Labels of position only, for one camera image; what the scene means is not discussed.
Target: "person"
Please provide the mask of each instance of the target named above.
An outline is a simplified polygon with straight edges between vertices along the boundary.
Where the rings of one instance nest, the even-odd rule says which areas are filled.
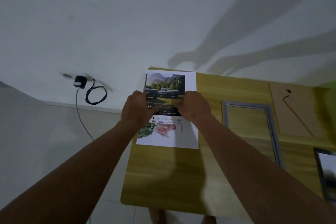
[[[336,223],[331,205],[223,126],[200,93],[187,91],[177,108],[199,129],[255,224]],[[0,223],[86,223],[126,146],[157,111],[147,108],[145,92],[135,91],[114,128],[11,201]],[[151,208],[150,216],[165,223],[163,210]]]

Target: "plug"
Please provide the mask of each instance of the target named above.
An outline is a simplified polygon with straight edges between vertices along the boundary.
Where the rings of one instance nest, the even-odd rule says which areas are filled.
[[[87,79],[84,76],[76,76],[75,81],[73,82],[73,85],[76,88],[84,89],[86,85]]]

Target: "forest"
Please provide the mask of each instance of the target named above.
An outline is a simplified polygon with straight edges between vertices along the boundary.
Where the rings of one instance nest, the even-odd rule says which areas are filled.
[[[172,90],[178,90],[180,95],[184,95],[186,92],[186,78],[184,75],[174,75],[168,82],[153,82],[150,87],[156,90],[161,90],[162,88],[170,88]]]

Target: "pink flower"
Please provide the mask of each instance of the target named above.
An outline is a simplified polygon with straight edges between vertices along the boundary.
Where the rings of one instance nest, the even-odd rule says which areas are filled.
[[[162,137],[169,137],[168,133],[175,129],[176,126],[174,124],[157,124],[154,131]]]

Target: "tile floor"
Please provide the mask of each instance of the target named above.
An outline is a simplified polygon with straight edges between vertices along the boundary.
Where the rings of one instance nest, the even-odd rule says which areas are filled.
[[[90,143],[73,108],[48,106],[12,88],[0,88],[0,209]],[[94,138],[120,115],[80,110]],[[150,224],[148,209],[122,205],[120,194],[130,145],[123,153],[94,212],[92,224]],[[202,216],[169,211],[168,224],[200,223]],[[219,218],[219,224],[243,224]]]

